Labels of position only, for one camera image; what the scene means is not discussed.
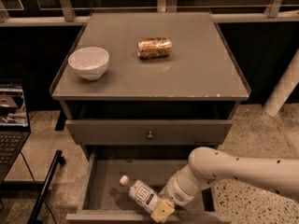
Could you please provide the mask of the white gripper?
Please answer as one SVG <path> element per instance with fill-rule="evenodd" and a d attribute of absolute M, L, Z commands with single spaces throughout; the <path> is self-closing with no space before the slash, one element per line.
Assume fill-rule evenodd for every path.
<path fill-rule="evenodd" d="M 162 199 L 150 214 L 156 222 L 165 221 L 175 211 L 175 205 L 191 207 L 203 202 L 202 190 L 206 179 L 193 171 L 189 164 L 174 173 L 159 194 Z"/>

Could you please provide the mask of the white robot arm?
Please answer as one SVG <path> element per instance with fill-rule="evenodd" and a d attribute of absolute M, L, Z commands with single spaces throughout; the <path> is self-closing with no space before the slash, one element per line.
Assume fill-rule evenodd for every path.
<path fill-rule="evenodd" d="M 177 205 L 193 203 L 202 190 L 223 179 L 234 179 L 299 201 L 299 160 L 245 158 L 198 147 L 190 153 L 187 164 L 168 180 L 163 198 L 150 217 L 157 222 L 167 220 Z"/>

